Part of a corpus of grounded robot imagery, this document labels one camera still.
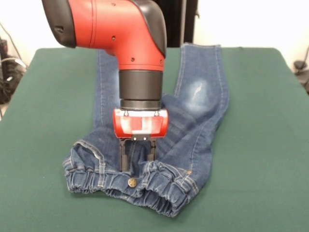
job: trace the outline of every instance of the elastic cuff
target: elastic cuff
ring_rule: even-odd
[[[158,161],[145,163],[142,175],[136,178],[137,184],[132,188],[128,185],[129,174],[107,167],[83,145],[72,149],[63,162],[70,192],[103,191],[110,197],[149,207],[167,217],[177,216],[198,194],[190,172]]]
[[[168,217],[177,216],[198,194],[198,188],[186,170],[157,161],[145,165],[142,187],[143,196],[129,201]]]

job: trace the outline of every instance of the green table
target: green table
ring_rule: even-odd
[[[69,193],[62,161],[92,128],[96,53],[41,49],[17,88],[0,122],[0,231],[309,230],[309,98],[275,49],[223,49],[230,106],[211,178],[176,218]],[[165,92],[179,59],[168,49]]]

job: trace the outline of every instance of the metal button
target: metal button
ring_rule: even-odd
[[[135,188],[136,185],[137,185],[137,180],[134,179],[134,178],[130,178],[130,179],[127,181],[127,184],[128,184],[131,188]]]

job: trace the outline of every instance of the blue jeans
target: blue jeans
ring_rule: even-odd
[[[181,52],[174,94],[162,96],[169,128],[157,140],[156,160],[147,161],[148,142],[129,142],[128,172],[119,171],[119,140],[112,123],[112,111],[120,103],[117,60],[98,52],[93,131],[73,145],[63,162],[69,191],[103,191],[168,217],[178,215],[198,194],[210,175],[211,143],[229,94],[219,46],[186,43]],[[133,188],[128,184],[132,178],[137,181]]]

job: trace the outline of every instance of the white wall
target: white wall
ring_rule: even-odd
[[[309,0],[199,0],[198,10],[194,43],[274,47],[291,69],[304,59]]]
[[[0,0],[0,6],[0,22],[24,62],[29,64],[38,48],[61,47],[49,29],[41,0]],[[199,0],[198,8],[194,43],[275,47],[291,68],[305,56],[309,0]],[[1,29],[0,36],[7,38]]]

